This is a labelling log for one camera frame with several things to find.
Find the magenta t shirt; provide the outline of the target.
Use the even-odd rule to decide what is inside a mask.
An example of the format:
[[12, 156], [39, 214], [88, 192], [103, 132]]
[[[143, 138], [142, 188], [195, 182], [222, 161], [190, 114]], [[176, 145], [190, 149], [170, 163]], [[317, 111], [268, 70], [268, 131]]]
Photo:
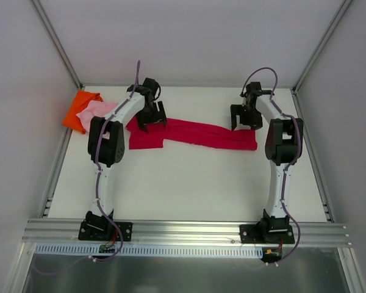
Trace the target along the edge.
[[126, 126], [130, 132], [129, 148], [147, 150], [163, 148], [166, 140], [222, 150], [256, 151], [256, 133], [250, 129], [231, 131], [221, 126], [169, 118], [167, 125], [150, 124], [139, 128], [136, 118]]

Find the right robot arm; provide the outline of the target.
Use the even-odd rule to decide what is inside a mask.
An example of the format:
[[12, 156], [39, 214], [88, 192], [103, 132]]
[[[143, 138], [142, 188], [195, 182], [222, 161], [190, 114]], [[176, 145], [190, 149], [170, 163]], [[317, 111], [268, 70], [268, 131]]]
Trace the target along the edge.
[[262, 218], [254, 225], [239, 227], [243, 244], [294, 244], [294, 234], [287, 205], [290, 180], [297, 160], [302, 154], [304, 122], [300, 118], [285, 114], [273, 99], [273, 91], [264, 90], [260, 82], [250, 82], [240, 94], [241, 105], [233, 104], [231, 129], [238, 124], [252, 130], [268, 123], [265, 141], [265, 156], [270, 163], [270, 189]]

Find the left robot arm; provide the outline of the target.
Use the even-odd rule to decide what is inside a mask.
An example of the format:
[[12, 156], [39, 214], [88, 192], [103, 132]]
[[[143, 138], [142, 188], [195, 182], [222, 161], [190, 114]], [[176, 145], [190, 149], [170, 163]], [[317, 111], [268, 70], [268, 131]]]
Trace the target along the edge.
[[88, 135], [88, 154], [95, 171], [95, 199], [83, 220], [80, 241], [113, 241], [121, 236], [121, 228], [113, 221], [113, 174], [125, 151], [124, 129], [134, 118], [141, 131], [147, 133], [149, 125], [166, 127], [167, 116], [163, 103], [158, 101], [161, 86], [151, 78], [142, 84], [131, 85], [125, 100], [102, 117], [93, 117]]

